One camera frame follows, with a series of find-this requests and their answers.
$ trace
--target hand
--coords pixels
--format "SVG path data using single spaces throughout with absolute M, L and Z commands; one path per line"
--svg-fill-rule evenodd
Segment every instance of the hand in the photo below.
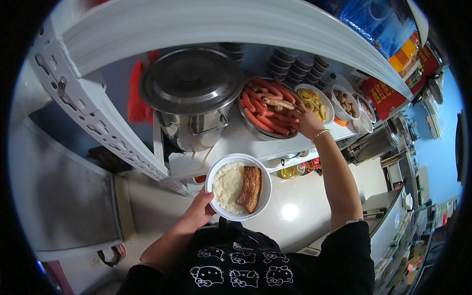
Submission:
M 323 123 L 318 117 L 310 112 L 304 105 L 299 105 L 295 110 L 288 112 L 289 117 L 295 117 L 300 124 L 290 123 L 296 131 L 299 131 L 308 139 L 313 139 L 316 134 L 325 129 Z
M 203 186 L 190 207 L 180 218 L 181 223 L 186 229 L 195 231 L 208 223 L 215 214 L 215 211 L 210 206 L 213 197 L 213 193 L 205 193 L 205 186 Z

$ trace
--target pot handle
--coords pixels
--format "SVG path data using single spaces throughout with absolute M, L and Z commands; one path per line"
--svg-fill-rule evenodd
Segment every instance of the pot handle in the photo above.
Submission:
M 208 130 L 205 130 L 205 131 L 195 132 L 195 130 L 192 128 L 192 124 L 188 125 L 188 129 L 190 130 L 191 135 L 193 135 L 193 136 L 202 136 L 202 135 L 208 134 L 210 132 L 216 131 L 216 130 L 221 129 L 221 128 L 224 129 L 228 126 L 229 121 L 228 121 L 228 118 L 225 115 L 221 115 L 219 120 L 223 123 L 223 125 L 216 126 L 216 127 L 213 127 L 211 129 L 208 129 Z

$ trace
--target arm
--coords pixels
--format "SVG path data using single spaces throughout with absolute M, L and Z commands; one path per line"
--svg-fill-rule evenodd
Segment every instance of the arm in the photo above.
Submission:
M 296 110 L 290 111 L 289 115 L 300 120 L 300 124 L 292 126 L 308 139 L 313 139 L 325 129 L 316 115 L 304 106 L 298 106 Z M 331 207 L 330 231 L 334 231 L 349 220 L 363 218 L 361 199 L 351 170 L 331 133 L 321 134 L 314 143 L 323 163 L 323 180 Z
M 144 251 L 140 260 L 162 273 L 171 269 L 182 257 L 195 231 L 215 214 L 209 204 L 212 199 L 213 193 L 206 194 L 203 187 L 182 217 Z

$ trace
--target bracelet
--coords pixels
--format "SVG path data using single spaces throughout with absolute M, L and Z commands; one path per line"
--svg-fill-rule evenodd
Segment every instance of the bracelet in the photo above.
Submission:
M 313 138 L 312 138 L 312 143 L 315 144 L 315 139 L 318 138 L 318 136 L 320 136 L 321 134 L 325 133 L 325 132 L 330 132 L 329 129 L 323 129 L 321 130 L 319 133 L 317 133 Z

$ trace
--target cooking oil bottle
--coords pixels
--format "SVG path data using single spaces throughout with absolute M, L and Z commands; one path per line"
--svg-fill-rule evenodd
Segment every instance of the cooking oil bottle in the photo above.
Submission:
M 306 163 L 303 162 L 298 165 L 283 168 L 280 171 L 280 177 L 282 177 L 283 179 L 292 179 L 296 176 L 300 176 L 305 172 L 305 167 L 306 167 Z

